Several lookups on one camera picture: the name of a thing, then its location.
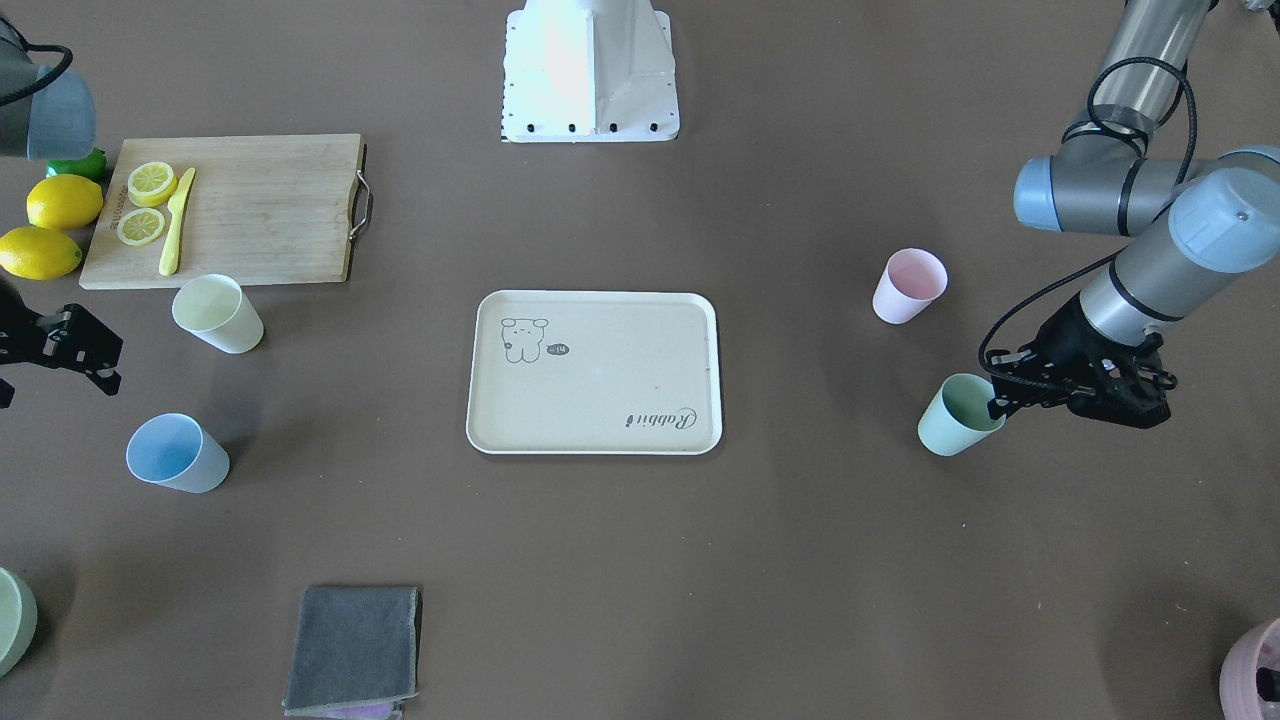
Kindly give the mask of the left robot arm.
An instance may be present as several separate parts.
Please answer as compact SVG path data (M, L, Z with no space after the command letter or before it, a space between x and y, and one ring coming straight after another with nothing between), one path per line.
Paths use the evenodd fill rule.
M1089 265L1092 281L1016 351L982 345L995 420L1039 405L1140 429L1170 416L1176 377L1162 331L1277 255L1277 149L1212 161L1153 160L1149 141L1178 100L1196 120L1187 58L1210 1L1129 1L1084 108L1053 156L1021 169L1021 224L1114 234L1129 245Z

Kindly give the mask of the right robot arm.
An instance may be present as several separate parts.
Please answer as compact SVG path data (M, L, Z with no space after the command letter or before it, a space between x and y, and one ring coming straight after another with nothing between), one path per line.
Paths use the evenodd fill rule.
M3 18L3 156L79 159L93 149L93 99L73 59L69 47L33 44Z

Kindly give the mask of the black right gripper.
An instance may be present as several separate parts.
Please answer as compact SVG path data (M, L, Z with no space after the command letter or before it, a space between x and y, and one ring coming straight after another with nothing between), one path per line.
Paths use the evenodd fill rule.
M40 364L41 315L1 278L1 364Z

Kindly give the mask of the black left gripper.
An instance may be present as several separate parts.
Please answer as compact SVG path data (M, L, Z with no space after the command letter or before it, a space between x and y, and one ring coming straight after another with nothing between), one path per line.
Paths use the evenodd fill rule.
M1036 354L1057 387L993 386L986 411L1000 420L1025 407L1066 404L1078 416L1149 429L1171 416L1166 393L1172 389L1172 374L1164 369L1162 346L1158 332L1146 334L1137 346L1110 340L1088 322L1082 301L1074 297L1036 337Z

